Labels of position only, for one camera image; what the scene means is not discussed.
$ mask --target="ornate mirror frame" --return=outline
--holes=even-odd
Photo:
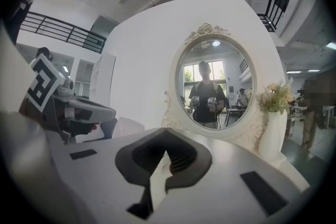
[[[222,130],[205,128],[195,123],[183,108],[182,101],[178,91],[178,77],[180,75],[181,64],[184,56],[195,45],[210,39],[225,41],[235,47],[245,58],[252,76],[252,99],[248,109],[237,122]],[[170,69],[169,91],[165,92],[167,96],[168,109],[162,121],[162,127],[173,127],[190,132],[200,133],[209,137],[218,138],[226,141],[240,140],[236,143],[245,147],[251,147],[258,143],[258,138],[263,133],[263,117],[259,110],[256,93],[263,89],[260,78],[257,76],[258,65],[254,60],[253,52],[239,40],[239,37],[227,29],[219,26],[212,27],[211,24],[204,23],[197,31],[191,32],[184,44],[176,53]]]

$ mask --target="oval mirror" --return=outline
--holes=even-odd
[[[251,72],[243,55],[227,41],[196,44],[185,54],[179,76],[181,103],[195,123],[220,130],[246,113]]]

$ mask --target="person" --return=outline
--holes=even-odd
[[[41,48],[38,48],[35,58],[30,62],[29,64],[30,67],[36,61],[36,58],[40,56],[40,54],[43,54],[50,62],[52,62],[53,57],[51,56],[49,49],[46,47],[41,47]]]
[[[336,105],[336,68],[309,77],[303,86],[306,117],[303,123],[301,146],[311,150],[317,131],[325,128],[323,106]]]
[[[194,96],[199,97],[199,106],[197,106],[193,112],[193,119],[204,127],[217,129],[217,117],[225,108],[225,104],[228,101],[222,87],[210,80],[211,69],[209,63],[204,61],[200,62],[198,64],[198,70],[202,81],[192,87],[189,95],[190,99]],[[217,103],[214,107],[209,108],[208,99],[211,97],[215,97]]]
[[[240,88],[239,94],[237,95],[237,105],[243,108],[247,107],[247,95],[245,94],[245,89]]]

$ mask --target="dark t-shirt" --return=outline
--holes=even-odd
[[[217,102],[223,100],[224,104],[226,103],[226,97],[222,87],[218,85],[216,94],[213,82],[209,84],[201,82],[197,88],[197,91],[195,86],[192,87],[189,98],[191,99],[194,96],[199,96],[199,106],[196,107],[193,113],[193,119],[201,123],[216,122],[218,113],[210,112],[207,104],[210,97],[216,97]]]

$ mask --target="white table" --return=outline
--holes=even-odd
[[[323,107],[323,113],[324,113],[325,111],[328,112],[326,129],[329,129],[329,128],[330,128],[330,127],[329,127],[330,116],[333,116],[333,115],[334,115],[334,109],[335,109],[334,106],[324,106],[324,107]]]
[[[295,120],[298,118],[297,114],[298,114],[298,110],[306,110],[307,107],[303,107],[303,106],[292,106],[293,109],[295,109]]]
[[[225,127],[227,127],[227,124],[229,123],[229,119],[230,119],[230,114],[231,112],[240,112],[240,116],[242,116],[244,114],[244,112],[246,111],[246,109],[226,109],[227,114],[225,117]]]

